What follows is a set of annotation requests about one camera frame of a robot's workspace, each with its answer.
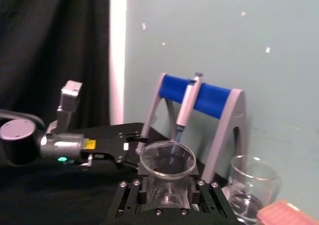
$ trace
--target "black cloth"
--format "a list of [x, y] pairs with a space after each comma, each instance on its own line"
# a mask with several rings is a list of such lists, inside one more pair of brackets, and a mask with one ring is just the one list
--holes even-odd
[[56, 119], [83, 83], [70, 128], [109, 125], [109, 0], [0, 0], [0, 108]]

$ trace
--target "glass beaker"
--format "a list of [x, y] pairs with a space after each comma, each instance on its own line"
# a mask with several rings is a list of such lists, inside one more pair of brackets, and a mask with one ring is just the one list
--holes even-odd
[[239, 221], [254, 225], [257, 212], [276, 198], [281, 179], [267, 163], [245, 155], [231, 159], [229, 204]]
[[173, 141], [158, 141], [142, 150], [140, 161], [149, 172], [144, 211], [190, 208], [188, 175], [196, 166], [196, 158], [189, 148]]

